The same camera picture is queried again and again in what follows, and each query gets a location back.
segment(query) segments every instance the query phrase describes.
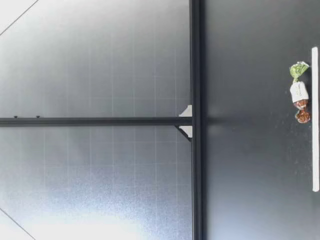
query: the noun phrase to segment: black bar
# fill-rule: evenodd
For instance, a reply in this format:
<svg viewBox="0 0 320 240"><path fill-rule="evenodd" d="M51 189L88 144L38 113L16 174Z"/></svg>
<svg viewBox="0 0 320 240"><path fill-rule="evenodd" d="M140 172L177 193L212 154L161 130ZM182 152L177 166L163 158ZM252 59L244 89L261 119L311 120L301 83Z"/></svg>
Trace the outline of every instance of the black bar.
<svg viewBox="0 0 320 240"><path fill-rule="evenodd" d="M202 84L200 48L200 0L190 0L190 55L192 102L192 215L193 240L203 240L202 215Z"/></svg>
<svg viewBox="0 0 320 240"><path fill-rule="evenodd" d="M0 127L191 126L192 117L0 118Z"/></svg>

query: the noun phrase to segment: horizontal black bar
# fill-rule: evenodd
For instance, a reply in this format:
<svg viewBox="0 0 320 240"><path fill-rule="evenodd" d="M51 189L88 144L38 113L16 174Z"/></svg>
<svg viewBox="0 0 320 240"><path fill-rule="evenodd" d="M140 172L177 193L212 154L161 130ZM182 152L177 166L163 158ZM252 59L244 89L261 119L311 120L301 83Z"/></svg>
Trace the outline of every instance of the horizontal black bar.
<svg viewBox="0 0 320 240"><path fill-rule="evenodd" d="M191 126L192 117L0 118L0 127Z"/></svg>

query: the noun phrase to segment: chocolate candy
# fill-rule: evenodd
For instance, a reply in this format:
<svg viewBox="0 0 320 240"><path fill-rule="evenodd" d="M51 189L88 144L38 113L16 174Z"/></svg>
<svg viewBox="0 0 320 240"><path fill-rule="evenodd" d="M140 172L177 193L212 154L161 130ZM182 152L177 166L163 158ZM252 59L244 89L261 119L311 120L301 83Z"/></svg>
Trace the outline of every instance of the chocolate candy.
<svg viewBox="0 0 320 240"><path fill-rule="evenodd" d="M290 73L293 77L293 83L290 87L293 105L299 109L295 114L295 119L300 124L305 124L310 121L311 115L307 112L307 104L309 95L304 82L299 81L299 77L309 68L309 65L303 61L290 67Z"/></svg>

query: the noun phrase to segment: wrapped candy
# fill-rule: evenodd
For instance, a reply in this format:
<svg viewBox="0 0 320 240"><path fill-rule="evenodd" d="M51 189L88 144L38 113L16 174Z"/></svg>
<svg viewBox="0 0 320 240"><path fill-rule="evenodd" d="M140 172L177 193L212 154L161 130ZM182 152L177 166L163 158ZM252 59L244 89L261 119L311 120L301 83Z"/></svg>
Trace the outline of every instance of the wrapped candy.
<svg viewBox="0 0 320 240"><path fill-rule="evenodd" d="M309 65L303 61L299 61L297 64L290 67L290 74L293 77L293 83L290 87L290 93L292 97L293 105L299 109L295 114L296 120L305 124L310 121L310 113L307 112L307 104L309 101L309 95L304 82L299 81L299 77L309 68Z"/></svg>

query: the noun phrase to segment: diagonal line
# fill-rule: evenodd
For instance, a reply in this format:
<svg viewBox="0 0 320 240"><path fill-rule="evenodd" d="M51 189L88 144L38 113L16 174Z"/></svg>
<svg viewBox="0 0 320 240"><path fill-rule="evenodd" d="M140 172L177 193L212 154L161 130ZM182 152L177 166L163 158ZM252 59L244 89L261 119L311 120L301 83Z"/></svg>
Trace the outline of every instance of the diagonal line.
<svg viewBox="0 0 320 240"><path fill-rule="evenodd" d="M19 228L21 228L26 234L28 234L29 237L31 237L33 240L36 240L29 232L27 232L27 230L25 230L19 223L17 223L16 220L14 220L8 213L6 213L6 211L4 211L1 207L0 207L0 212L3 212L12 222L14 222Z"/></svg>
<svg viewBox="0 0 320 240"><path fill-rule="evenodd" d="M28 7L20 16L18 16L9 26L6 27L5 30L3 30L1 33L0 33L0 37L2 34L4 34L9 28L11 28L11 26L13 24L15 24L23 15L25 15L39 0L36 0L30 7Z"/></svg>

